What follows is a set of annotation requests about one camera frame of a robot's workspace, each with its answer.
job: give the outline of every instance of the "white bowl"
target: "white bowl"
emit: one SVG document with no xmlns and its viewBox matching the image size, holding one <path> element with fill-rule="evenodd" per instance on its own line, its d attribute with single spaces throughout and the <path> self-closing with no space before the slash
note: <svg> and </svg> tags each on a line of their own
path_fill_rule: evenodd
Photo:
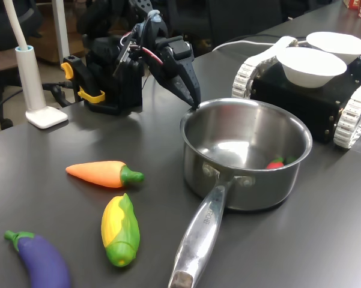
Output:
<svg viewBox="0 0 361 288">
<path fill-rule="evenodd" d="M 305 88 L 322 87 L 347 70 L 345 62 L 331 53 L 304 47 L 289 47 L 276 55 L 287 79 Z"/>
<path fill-rule="evenodd" d="M 347 65 L 361 55 L 361 39 L 348 34 L 315 32 L 307 36 L 307 42 L 341 58 Z"/>
</svg>

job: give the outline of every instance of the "pot rivet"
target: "pot rivet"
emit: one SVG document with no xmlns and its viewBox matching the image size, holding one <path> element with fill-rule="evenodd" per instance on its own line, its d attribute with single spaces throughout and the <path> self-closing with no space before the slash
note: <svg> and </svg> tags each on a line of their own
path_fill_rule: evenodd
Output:
<svg viewBox="0 0 361 288">
<path fill-rule="evenodd" d="M 236 176 L 235 177 L 237 182 L 242 187 L 251 187 L 253 184 L 255 184 L 255 179 L 253 177 L 249 176 Z"/>
<path fill-rule="evenodd" d="M 203 164 L 203 173 L 207 177 L 212 177 L 212 176 L 214 176 L 215 171 L 210 165 L 204 163 Z"/>
</svg>

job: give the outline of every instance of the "toy carrot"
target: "toy carrot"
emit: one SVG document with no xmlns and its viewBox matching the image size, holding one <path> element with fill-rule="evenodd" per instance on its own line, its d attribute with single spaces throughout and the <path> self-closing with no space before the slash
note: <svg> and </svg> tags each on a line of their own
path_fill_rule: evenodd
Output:
<svg viewBox="0 0 361 288">
<path fill-rule="evenodd" d="M 67 173 L 88 182 L 109 188 L 120 188 L 131 182 L 142 182 L 144 175 L 131 171 L 120 161 L 76 164 L 65 169 Z"/>
<path fill-rule="evenodd" d="M 273 160 L 270 164 L 268 164 L 266 169 L 277 169 L 277 168 L 280 168 L 280 167 L 283 167 L 283 166 L 284 166 L 283 158 L 280 157 L 280 158 L 277 158 L 277 159 Z"/>
</svg>

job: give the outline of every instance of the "black office chair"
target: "black office chair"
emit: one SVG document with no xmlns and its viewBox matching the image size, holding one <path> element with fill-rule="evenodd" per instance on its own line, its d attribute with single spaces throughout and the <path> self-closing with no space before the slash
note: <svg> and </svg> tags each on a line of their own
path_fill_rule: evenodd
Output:
<svg viewBox="0 0 361 288">
<path fill-rule="evenodd" d="M 20 25 L 25 37 L 35 34 L 40 27 L 43 17 L 37 9 L 34 0 L 14 0 L 13 1 Z M 17 47 L 17 41 L 14 36 L 10 21 L 5 12 L 4 3 L 0 0 L 0 51 Z M 2 92 L 5 86 L 5 79 L 0 73 L 0 102 L 2 101 Z M 4 118 L 3 108 L 0 107 L 0 126 L 1 130 L 10 128 L 13 123 L 10 119 Z"/>
<path fill-rule="evenodd" d="M 331 2 L 332 0 L 281 0 L 283 20 L 299 17 Z"/>
<path fill-rule="evenodd" d="M 209 0 L 213 46 L 282 23 L 279 0 Z"/>
<path fill-rule="evenodd" d="M 178 2 L 167 0 L 169 25 L 177 33 L 196 36 L 199 39 L 211 38 L 207 0 Z"/>
</svg>

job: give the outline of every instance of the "yellow clamp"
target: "yellow clamp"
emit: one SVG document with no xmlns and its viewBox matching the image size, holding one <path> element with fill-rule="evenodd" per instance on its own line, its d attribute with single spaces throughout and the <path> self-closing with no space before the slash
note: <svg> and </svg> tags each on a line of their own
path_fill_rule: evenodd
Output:
<svg viewBox="0 0 361 288">
<path fill-rule="evenodd" d="M 69 63 L 64 62 L 60 66 L 65 72 L 65 78 L 67 80 L 73 79 L 73 70 L 72 70 L 71 65 Z"/>
<path fill-rule="evenodd" d="M 86 92 L 84 92 L 83 88 L 80 87 L 80 91 L 77 93 L 80 97 L 83 99 L 86 99 L 88 102 L 91 102 L 93 104 L 97 104 L 99 102 L 102 102 L 106 99 L 106 94 L 100 90 L 101 94 L 99 96 L 90 96 Z"/>
<path fill-rule="evenodd" d="M 73 69 L 72 69 L 71 65 L 69 63 L 65 62 L 65 63 L 61 64 L 61 68 L 65 72 L 65 78 L 67 80 L 72 80 L 73 79 Z M 83 88 L 80 87 L 80 91 L 77 94 L 80 97 L 82 97 L 83 99 L 86 99 L 88 102 L 97 104 L 106 99 L 106 94 L 102 90 L 100 90 L 100 92 L 101 92 L 101 94 L 99 96 L 90 96 L 89 94 L 84 92 Z"/>
</svg>

